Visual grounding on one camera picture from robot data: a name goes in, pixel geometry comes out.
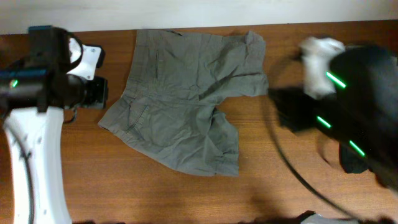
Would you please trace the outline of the grey cargo shorts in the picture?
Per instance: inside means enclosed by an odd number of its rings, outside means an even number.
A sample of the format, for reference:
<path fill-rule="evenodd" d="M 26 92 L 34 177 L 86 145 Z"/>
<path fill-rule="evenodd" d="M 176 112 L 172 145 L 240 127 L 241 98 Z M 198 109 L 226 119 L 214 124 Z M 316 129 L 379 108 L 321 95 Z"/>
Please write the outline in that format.
<path fill-rule="evenodd" d="M 264 39 L 252 31 L 139 30 L 126 87 L 99 126 L 170 169 L 237 176 L 238 130 L 218 105 L 267 93 L 265 52 Z"/>

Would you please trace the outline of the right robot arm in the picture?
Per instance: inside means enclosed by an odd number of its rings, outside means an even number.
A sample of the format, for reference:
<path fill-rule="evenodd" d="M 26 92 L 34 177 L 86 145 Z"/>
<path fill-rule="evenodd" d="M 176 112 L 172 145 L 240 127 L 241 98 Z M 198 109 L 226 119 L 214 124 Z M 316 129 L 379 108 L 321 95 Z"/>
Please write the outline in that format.
<path fill-rule="evenodd" d="M 316 128 L 397 192 L 397 60 L 378 45 L 302 55 L 302 86 L 269 89 L 281 126 Z"/>

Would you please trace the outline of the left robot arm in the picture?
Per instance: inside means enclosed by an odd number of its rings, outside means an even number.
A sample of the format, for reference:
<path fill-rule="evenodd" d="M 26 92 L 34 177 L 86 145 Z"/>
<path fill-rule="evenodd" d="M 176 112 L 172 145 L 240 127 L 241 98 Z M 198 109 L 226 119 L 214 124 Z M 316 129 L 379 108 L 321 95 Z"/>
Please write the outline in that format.
<path fill-rule="evenodd" d="M 108 82 L 100 45 L 54 26 L 28 30 L 30 52 L 1 70 L 1 121 L 11 155 L 15 223 L 71 223 L 63 189 L 64 112 L 102 110 Z"/>

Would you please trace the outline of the black garment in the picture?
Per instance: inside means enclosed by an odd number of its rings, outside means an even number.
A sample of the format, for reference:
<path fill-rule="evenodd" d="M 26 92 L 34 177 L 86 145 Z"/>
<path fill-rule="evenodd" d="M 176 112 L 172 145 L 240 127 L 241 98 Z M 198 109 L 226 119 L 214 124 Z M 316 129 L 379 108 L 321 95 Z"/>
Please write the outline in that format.
<path fill-rule="evenodd" d="M 347 174 L 361 174 L 369 169 L 369 166 L 359 159 L 348 146 L 339 143 L 340 166 Z"/>

